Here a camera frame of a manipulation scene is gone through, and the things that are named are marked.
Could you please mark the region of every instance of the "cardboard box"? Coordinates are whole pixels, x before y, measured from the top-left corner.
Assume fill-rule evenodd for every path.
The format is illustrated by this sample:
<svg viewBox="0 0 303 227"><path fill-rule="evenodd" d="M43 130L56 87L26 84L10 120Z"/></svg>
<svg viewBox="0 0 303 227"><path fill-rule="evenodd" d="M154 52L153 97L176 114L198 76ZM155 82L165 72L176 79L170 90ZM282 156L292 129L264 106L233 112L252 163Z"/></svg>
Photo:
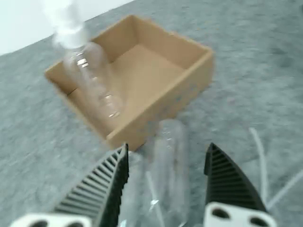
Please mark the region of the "cardboard box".
<svg viewBox="0 0 303 227"><path fill-rule="evenodd" d="M212 80L210 48L137 16L126 17L93 41L105 49L123 84L126 103L118 117L100 121L91 116L62 62L45 75L74 112L113 148L126 141L136 150L145 142L149 124L176 116Z"/></svg>

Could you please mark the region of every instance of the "ribbed gripper pad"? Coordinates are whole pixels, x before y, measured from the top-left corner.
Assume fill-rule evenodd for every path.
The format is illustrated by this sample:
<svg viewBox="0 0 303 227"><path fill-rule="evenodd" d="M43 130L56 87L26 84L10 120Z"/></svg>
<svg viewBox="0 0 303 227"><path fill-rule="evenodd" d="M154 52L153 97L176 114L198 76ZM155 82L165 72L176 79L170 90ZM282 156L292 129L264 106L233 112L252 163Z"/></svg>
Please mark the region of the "ribbed gripper pad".
<svg viewBox="0 0 303 227"><path fill-rule="evenodd" d="M213 143L207 150L204 174L208 176L206 204L215 201L266 212L246 175Z"/></svg>
<svg viewBox="0 0 303 227"><path fill-rule="evenodd" d="M106 155L53 211L88 216L93 227L116 227L128 174L128 145L125 144Z"/></svg>

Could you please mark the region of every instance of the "white bottle cap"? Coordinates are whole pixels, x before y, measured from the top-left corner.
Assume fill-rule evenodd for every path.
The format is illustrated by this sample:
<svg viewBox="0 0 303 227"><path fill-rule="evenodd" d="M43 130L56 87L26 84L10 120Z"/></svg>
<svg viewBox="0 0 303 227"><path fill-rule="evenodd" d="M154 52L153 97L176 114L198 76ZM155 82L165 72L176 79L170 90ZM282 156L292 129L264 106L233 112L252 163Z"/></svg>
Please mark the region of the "white bottle cap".
<svg viewBox="0 0 303 227"><path fill-rule="evenodd" d="M89 41L73 0L45 0L45 14L56 29L58 40L64 48L79 48Z"/></svg>

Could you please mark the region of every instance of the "plastic bottle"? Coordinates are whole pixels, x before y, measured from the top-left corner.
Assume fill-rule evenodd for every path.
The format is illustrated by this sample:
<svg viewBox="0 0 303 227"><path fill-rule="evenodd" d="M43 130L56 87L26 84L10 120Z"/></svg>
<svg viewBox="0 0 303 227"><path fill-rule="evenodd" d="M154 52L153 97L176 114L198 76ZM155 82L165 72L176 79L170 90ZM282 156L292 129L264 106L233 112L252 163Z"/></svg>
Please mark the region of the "plastic bottle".
<svg viewBox="0 0 303 227"><path fill-rule="evenodd" d="M144 225L182 227L189 213L188 138L177 120L160 121L148 154L145 175Z"/></svg>
<svg viewBox="0 0 303 227"><path fill-rule="evenodd" d="M119 115L123 102L112 89L110 79L113 75L106 53L100 45L89 41L75 3L56 0L46 6L47 15L56 29L55 42L65 50L63 64L66 72L99 114L107 117Z"/></svg>

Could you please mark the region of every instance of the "gray carpet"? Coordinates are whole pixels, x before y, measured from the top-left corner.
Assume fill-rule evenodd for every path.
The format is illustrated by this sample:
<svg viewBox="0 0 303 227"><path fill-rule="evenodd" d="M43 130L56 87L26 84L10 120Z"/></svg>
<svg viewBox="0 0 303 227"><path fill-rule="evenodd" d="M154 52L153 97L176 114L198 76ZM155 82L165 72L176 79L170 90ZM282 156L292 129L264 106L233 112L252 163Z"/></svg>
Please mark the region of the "gray carpet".
<svg viewBox="0 0 303 227"><path fill-rule="evenodd" d="M152 18L216 52L211 86L178 119L190 133L190 224L202 222L205 149L213 141L259 190L264 143L269 197L303 168L303 15L296 0L137 0L90 20L96 35L127 14ZM107 146L62 103L43 76L51 38L0 57L0 225L49 209ZM303 223L303 181L272 210L280 226Z"/></svg>

